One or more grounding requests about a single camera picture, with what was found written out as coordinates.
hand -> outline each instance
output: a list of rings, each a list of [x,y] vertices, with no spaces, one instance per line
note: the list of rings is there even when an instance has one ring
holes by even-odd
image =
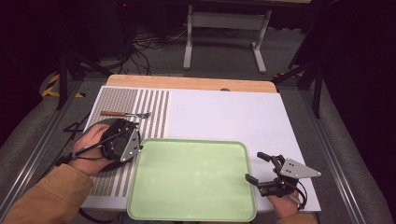
[[[298,192],[295,190],[292,194],[295,198],[298,198]],[[273,205],[274,210],[279,218],[288,217],[298,212],[298,204],[293,201],[289,195],[285,195],[281,198],[275,195],[267,196],[267,199]]]
[[[74,144],[73,151],[78,151],[84,147],[90,147],[98,143],[102,137],[102,134],[108,129],[108,127],[109,126],[106,124],[93,125],[91,129]],[[86,158],[103,157],[99,147],[84,152],[79,156]],[[75,159],[70,161],[69,165],[80,170],[82,173],[91,176],[99,173],[99,171],[101,171],[103,168],[105,168],[105,166],[109,165],[111,162],[112,161],[109,161],[106,158],[102,158],[99,160]]]

brown sleeve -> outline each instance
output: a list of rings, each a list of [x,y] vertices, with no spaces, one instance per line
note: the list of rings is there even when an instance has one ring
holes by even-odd
[[[6,223],[69,223],[84,203],[92,180],[75,168],[62,164],[52,170],[17,200]]]
[[[280,219],[276,224],[317,224],[311,214],[296,214]]]

white stand leg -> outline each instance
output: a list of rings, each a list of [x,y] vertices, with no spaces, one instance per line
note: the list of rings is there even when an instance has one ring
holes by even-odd
[[[259,31],[259,38],[257,42],[251,43],[253,48],[254,57],[256,58],[257,66],[259,67],[260,73],[265,73],[267,70],[265,69],[264,61],[262,60],[262,53],[260,52],[260,47],[262,46],[262,40],[265,35],[265,31],[267,30],[268,22],[270,21],[271,17],[271,10],[267,10],[265,12],[265,17],[262,18],[262,25]]]
[[[192,6],[189,5],[189,15],[187,18],[187,43],[186,51],[184,53],[183,69],[189,70],[191,68],[191,55],[192,55]]]

metal fork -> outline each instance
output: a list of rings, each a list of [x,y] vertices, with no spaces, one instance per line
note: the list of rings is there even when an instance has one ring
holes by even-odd
[[[132,114],[132,113],[126,113],[126,112],[101,111],[100,115],[101,116],[116,116],[116,117],[137,117],[139,119],[147,119],[151,115],[151,112]]]

striped mat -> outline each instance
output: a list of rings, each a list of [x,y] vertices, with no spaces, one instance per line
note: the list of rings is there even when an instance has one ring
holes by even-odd
[[[102,87],[92,110],[87,127],[94,123],[115,117],[100,116],[102,110],[142,113],[151,112],[148,119],[125,118],[138,122],[142,140],[163,138],[168,113],[169,91]],[[126,197],[129,193],[134,171],[134,160],[119,169],[93,176],[91,196]]]

